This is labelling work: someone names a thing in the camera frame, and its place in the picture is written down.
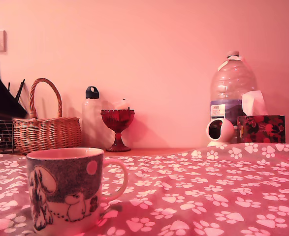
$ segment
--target red glass goblet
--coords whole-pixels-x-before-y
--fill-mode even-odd
[[[107,148],[111,152],[130,151],[131,148],[124,145],[121,132],[129,127],[134,117],[134,110],[102,110],[101,117],[105,125],[116,132],[114,144]]]

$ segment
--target goblet stem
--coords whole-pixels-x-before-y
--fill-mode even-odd
[[[121,139],[121,133],[116,133],[114,144],[106,150],[111,152],[123,152],[130,151],[131,148],[124,145],[123,140]]]

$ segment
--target black bottle cap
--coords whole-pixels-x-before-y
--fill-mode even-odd
[[[99,99],[99,92],[98,92],[97,88],[94,86],[89,86],[85,91],[85,97],[86,98],[92,98],[92,99]]]

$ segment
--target mug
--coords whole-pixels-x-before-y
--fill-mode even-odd
[[[73,236],[86,232],[99,218],[100,202],[121,196],[128,183],[124,164],[103,160],[97,148],[62,148],[35,151],[27,155],[29,194],[33,227],[45,236]],[[124,172],[121,188],[101,193],[102,169],[118,165]]]

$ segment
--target basket handle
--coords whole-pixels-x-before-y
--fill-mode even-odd
[[[31,88],[31,93],[30,93],[31,119],[37,119],[37,111],[36,111],[35,103],[34,103],[34,94],[35,94],[35,88],[40,82],[46,82],[54,90],[57,96],[57,100],[58,100],[58,117],[62,117],[62,101],[61,101],[61,96],[57,88],[50,80],[47,80],[46,78],[39,78],[34,81],[32,88]]]

